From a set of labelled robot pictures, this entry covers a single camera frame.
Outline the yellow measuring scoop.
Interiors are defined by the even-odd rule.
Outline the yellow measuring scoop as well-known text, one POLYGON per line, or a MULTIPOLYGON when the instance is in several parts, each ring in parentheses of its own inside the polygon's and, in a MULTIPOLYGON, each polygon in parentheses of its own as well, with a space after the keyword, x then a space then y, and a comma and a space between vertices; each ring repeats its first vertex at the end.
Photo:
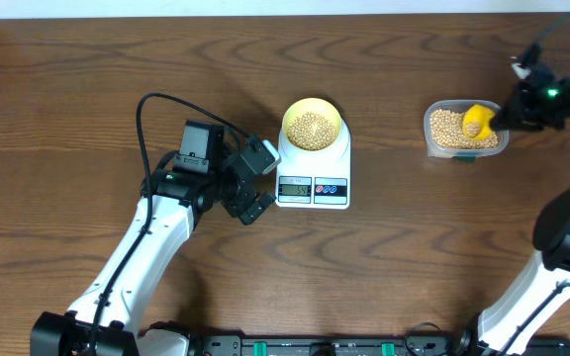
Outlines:
POLYGON ((486 106, 475 104, 463 115, 462 132, 465 137, 472 140, 485 140, 494 132, 490 127, 491 120, 496 112, 486 106))

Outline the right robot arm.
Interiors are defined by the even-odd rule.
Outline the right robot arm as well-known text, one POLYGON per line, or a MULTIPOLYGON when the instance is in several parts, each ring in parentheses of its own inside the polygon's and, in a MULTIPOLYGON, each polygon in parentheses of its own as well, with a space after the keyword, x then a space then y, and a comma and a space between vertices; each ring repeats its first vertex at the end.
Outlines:
MULTIPOLYGON (((519 77, 490 127, 494 131, 564 129, 570 75, 556 78, 532 43, 513 69, 519 77)), ((537 330, 570 299, 570 188, 549 202, 533 228, 530 259, 505 293, 476 318, 459 342, 461 355, 522 355, 537 330)))

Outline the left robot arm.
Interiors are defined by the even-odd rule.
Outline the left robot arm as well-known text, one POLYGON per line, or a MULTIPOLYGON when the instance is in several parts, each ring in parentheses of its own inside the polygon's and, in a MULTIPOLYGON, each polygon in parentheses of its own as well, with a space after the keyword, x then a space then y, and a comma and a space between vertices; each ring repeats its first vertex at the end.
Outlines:
POLYGON ((191 137, 164 154, 142 182, 142 197, 102 271, 64 314, 44 312, 31 332, 33 355, 187 355, 188 336, 168 329, 141 333, 144 312, 177 250, 200 217, 220 203, 243 224, 273 203, 253 182, 281 161, 253 135, 234 149, 221 138, 191 137))

